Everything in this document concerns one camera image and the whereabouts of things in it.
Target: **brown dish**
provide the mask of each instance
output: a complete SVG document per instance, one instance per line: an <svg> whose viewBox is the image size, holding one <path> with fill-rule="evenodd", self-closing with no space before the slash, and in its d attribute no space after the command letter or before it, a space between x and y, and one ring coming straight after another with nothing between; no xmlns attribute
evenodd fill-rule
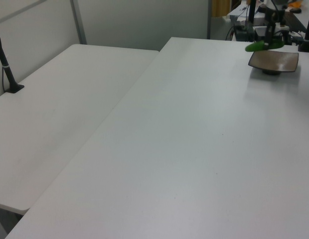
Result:
<svg viewBox="0 0 309 239"><path fill-rule="evenodd" d="M299 63L299 54L278 51L256 51L249 66L263 70L267 74L294 72Z"/></svg>

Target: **white table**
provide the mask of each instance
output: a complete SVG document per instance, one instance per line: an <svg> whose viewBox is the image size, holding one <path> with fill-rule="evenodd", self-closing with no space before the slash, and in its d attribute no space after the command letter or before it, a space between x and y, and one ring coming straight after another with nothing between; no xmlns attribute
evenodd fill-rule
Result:
<svg viewBox="0 0 309 239"><path fill-rule="evenodd" d="M309 238L309 55L247 44L172 38L7 239Z"/></svg>
<svg viewBox="0 0 309 239"><path fill-rule="evenodd" d="M0 208L24 214L158 52L73 45L0 97Z"/></svg>
<svg viewBox="0 0 309 239"><path fill-rule="evenodd" d="M295 16L300 20L300 22L305 26L305 28L308 27L309 23L309 0L303 0L302 5L301 5L302 12L295 14Z"/></svg>

